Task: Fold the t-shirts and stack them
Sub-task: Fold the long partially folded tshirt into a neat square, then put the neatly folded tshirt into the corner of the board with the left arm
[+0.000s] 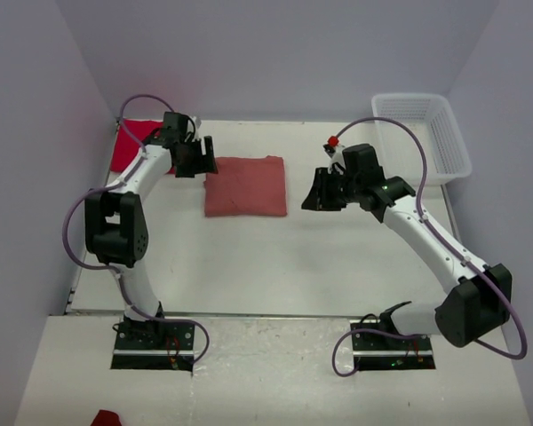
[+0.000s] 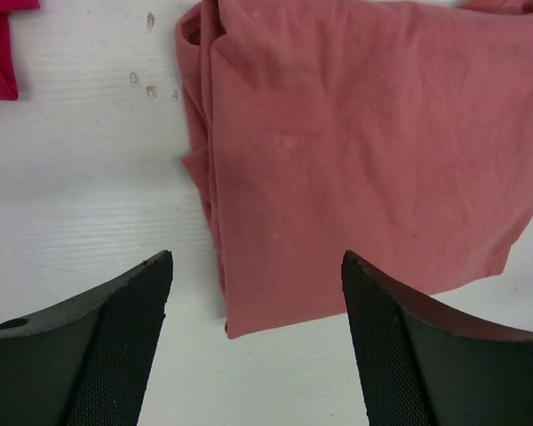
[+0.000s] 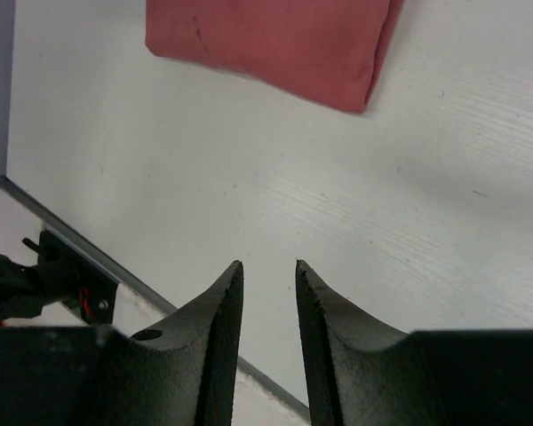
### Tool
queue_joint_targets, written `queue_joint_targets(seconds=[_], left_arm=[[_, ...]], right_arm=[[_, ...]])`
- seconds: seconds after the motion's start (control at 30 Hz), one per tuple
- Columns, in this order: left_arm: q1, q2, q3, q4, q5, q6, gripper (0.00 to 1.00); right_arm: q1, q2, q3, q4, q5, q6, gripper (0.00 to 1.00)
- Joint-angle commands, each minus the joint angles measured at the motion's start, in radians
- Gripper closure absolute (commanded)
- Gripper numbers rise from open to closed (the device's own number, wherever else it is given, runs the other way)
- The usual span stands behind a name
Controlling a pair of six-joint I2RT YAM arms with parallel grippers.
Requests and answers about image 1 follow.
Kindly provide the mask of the salmon pink t shirt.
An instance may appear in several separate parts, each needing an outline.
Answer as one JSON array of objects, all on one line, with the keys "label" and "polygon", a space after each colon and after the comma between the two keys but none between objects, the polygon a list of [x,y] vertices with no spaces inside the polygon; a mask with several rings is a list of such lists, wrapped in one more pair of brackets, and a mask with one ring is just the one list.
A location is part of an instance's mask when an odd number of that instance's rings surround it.
[{"label": "salmon pink t shirt", "polygon": [[220,157],[203,182],[206,217],[288,215],[283,158]]}]

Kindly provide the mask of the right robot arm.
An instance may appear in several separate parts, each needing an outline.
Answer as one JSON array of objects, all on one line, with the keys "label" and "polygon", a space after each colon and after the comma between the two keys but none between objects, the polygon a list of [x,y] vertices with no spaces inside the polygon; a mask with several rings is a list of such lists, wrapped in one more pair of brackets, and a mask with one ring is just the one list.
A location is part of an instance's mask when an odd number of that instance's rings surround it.
[{"label": "right robot arm", "polygon": [[411,335],[441,335],[462,348],[510,319],[512,275],[502,265],[490,266],[464,248],[424,209],[415,190],[400,177],[385,177],[369,144],[323,147],[330,164],[314,172],[301,207],[340,211],[350,204],[369,212],[397,233],[428,266],[446,293],[437,304],[406,301],[381,313],[380,342],[397,349]]}]

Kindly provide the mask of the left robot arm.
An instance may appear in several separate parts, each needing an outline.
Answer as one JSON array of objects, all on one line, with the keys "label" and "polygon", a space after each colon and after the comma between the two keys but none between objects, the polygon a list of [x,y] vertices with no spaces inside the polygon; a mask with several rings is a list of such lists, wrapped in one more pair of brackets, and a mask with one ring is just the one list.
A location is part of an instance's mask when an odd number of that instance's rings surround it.
[{"label": "left robot arm", "polygon": [[168,322],[147,276],[144,257],[149,244],[143,201],[169,171],[177,178],[216,174],[212,137],[198,136],[186,114],[166,112],[162,125],[141,142],[133,163],[114,181],[84,201],[85,246],[117,281],[125,303],[124,334],[133,334],[148,349],[165,342]]}]

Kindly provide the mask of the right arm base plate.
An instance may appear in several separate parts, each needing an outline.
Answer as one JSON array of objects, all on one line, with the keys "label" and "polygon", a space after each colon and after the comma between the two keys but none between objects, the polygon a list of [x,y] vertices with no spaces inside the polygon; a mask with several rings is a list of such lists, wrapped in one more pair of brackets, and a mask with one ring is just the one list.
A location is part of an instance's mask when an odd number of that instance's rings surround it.
[{"label": "right arm base plate", "polygon": [[436,369],[430,338],[392,339],[372,333],[351,336],[354,367],[365,371]]}]

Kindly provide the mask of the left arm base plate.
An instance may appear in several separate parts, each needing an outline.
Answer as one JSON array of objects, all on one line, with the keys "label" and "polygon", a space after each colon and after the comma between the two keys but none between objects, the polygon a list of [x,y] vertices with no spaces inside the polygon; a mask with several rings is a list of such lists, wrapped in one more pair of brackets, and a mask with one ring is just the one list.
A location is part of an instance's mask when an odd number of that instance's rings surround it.
[{"label": "left arm base plate", "polygon": [[193,371],[195,326],[124,317],[116,332],[113,370]]}]

